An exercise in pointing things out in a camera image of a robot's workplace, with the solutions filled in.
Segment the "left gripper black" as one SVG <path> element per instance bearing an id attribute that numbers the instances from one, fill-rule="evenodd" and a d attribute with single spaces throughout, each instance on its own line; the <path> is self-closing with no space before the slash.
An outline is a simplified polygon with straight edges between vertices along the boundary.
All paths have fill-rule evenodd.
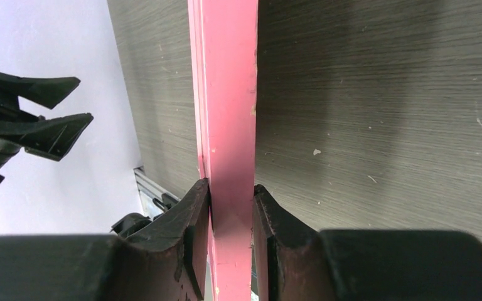
<path id="1" fill-rule="evenodd" d="M 21 147 L 53 161 L 69 153 L 94 116 L 84 113 L 37 121 L 37 116 L 20 109 L 19 98 L 53 109 L 79 84 L 76 77 L 28 78 L 0 72 L 0 169 Z"/>

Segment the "pink wooden picture frame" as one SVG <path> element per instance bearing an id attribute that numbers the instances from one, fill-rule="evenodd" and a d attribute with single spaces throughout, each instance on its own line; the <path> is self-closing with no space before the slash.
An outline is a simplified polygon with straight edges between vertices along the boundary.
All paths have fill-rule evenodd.
<path id="1" fill-rule="evenodd" d="M 214 300 L 250 300 L 257 1 L 189 1 L 196 141 L 210 183 Z"/>

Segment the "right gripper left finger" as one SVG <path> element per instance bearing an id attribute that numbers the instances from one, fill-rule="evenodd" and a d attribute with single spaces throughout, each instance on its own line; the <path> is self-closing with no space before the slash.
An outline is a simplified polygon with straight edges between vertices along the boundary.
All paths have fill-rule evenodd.
<path id="1" fill-rule="evenodd" d="M 0 300 L 203 300 L 210 190 L 108 235 L 0 236 Z"/>

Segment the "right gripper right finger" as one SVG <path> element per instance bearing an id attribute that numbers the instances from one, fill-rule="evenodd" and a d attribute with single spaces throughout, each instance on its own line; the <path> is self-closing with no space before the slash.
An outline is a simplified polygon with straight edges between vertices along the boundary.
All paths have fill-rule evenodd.
<path id="1" fill-rule="evenodd" d="M 482 242 L 461 231 L 316 231 L 254 188 L 261 300 L 482 300 Z"/>

